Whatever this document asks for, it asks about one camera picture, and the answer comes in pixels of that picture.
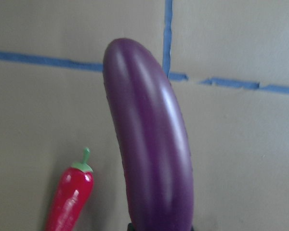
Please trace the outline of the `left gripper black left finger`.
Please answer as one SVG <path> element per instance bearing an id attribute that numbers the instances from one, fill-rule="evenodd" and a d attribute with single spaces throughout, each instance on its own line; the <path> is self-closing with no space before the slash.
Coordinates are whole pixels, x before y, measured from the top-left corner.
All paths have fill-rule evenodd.
<path id="1" fill-rule="evenodd" d="M 127 226 L 127 231 L 133 231 L 133 225 L 132 223 L 129 223 Z"/>

